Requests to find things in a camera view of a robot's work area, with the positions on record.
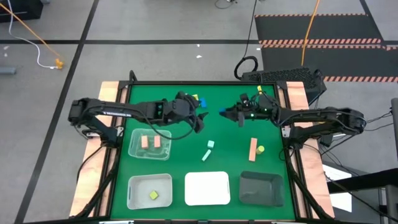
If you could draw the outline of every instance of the wooden block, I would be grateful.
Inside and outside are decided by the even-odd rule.
[[[252,162],[256,161],[256,149],[257,149],[257,139],[251,138],[249,161],[252,161]]]
[[[155,147],[160,147],[160,136],[155,136],[154,145]]]
[[[148,148],[148,136],[141,136],[141,148]]]

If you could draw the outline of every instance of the green tabletop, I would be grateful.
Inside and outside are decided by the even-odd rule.
[[[262,86],[263,91],[274,96],[272,85]],[[197,113],[209,112],[205,128],[199,134],[172,141],[170,158],[167,161],[138,159],[128,154],[131,133],[136,128],[150,128],[148,125],[128,119],[124,131],[123,147],[113,204],[112,219],[240,219],[240,220],[293,220],[294,209],[290,193],[286,164],[279,159],[282,149],[280,130],[269,121],[245,121],[243,128],[218,114],[220,108],[227,108],[239,100],[242,93],[249,96],[257,93],[255,85],[137,85],[132,88],[130,103],[174,99],[178,91],[205,98],[207,108]],[[169,130],[172,137],[185,134],[190,126],[186,123],[157,127]],[[251,138],[258,138],[257,145],[265,151],[250,162]],[[207,151],[207,142],[215,142],[209,158],[201,159]],[[239,176],[242,171],[279,174],[284,180],[284,206],[264,207],[248,205],[239,200]],[[184,178],[188,172],[225,171],[229,175],[231,201],[227,205],[188,206],[184,201]],[[173,178],[173,202],[164,208],[130,210],[127,207],[127,186],[135,175],[170,174]]]

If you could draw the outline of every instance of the blue block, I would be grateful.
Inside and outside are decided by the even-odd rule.
[[[199,101],[202,108],[207,108],[207,104],[204,98],[200,98]]]

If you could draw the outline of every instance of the wooden board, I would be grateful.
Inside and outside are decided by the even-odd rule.
[[[288,82],[288,94],[290,105],[293,110],[308,109],[307,98],[305,96],[304,86],[301,82]],[[115,101],[116,94],[118,90],[118,82],[103,82],[101,90],[99,92],[99,99],[104,101]],[[283,92],[279,91],[281,99],[283,98]],[[126,91],[122,93],[122,102],[126,99]],[[112,118],[110,116],[98,116],[103,123],[110,125]],[[297,123],[301,127],[307,127],[312,125],[312,123]],[[308,140],[306,144],[318,148],[316,140]],[[93,153],[100,146],[100,139],[94,138],[87,142],[86,152],[83,160]],[[333,207],[331,206],[331,200],[329,196],[328,187],[326,184],[326,177],[323,174],[322,160],[319,153],[315,152],[314,149],[306,146],[300,151],[302,157],[302,164],[305,174],[305,180],[307,183],[307,188],[317,200],[317,202],[322,206],[322,208],[327,212],[327,214],[334,217]],[[87,202],[91,199],[92,195],[96,192],[98,184],[100,182],[102,166],[104,162],[105,150],[100,151],[94,158],[87,162],[86,166],[82,168],[80,173],[80,179],[78,181],[75,197],[73,199],[72,208],[70,215],[76,215],[79,213]],[[111,156],[111,162],[108,168],[113,163],[113,156]],[[303,202],[303,196],[297,189],[298,206],[301,217],[305,217],[305,207]],[[100,215],[104,215],[106,211],[106,204],[108,202],[109,187],[105,191],[102,199],[102,206],[100,210]]]

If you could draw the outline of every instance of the white cable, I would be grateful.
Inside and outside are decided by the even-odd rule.
[[[11,2],[10,2],[10,0],[8,0],[8,7],[10,8],[10,11],[11,11],[12,13],[14,13],[14,12],[12,11],[12,7],[11,7]],[[14,16],[11,15],[11,21],[10,21],[10,26],[8,27],[8,33],[9,33],[13,38],[26,41],[26,42],[28,42],[28,43],[30,43],[30,44],[33,44],[33,45],[37,48],[37,64],[38,64],[38,65],[40,65],[40,66],[43,67],[43,68],[55,69],[55,68],[56,68],[55,66],[45,66],[45,65],[42,65],[42,64],[39,62],[39,59],[40,59],[40,48],[39,48],[39,46],[38,46],[37,44],[35,44],[35,43],[33,43],[33,42],[31,42],[31,41],[29,41],[29,40],[27,40],[27,39],[23,39],[22,37],[14,36],[14,35],[11,33],[12,22],[14,22]]]

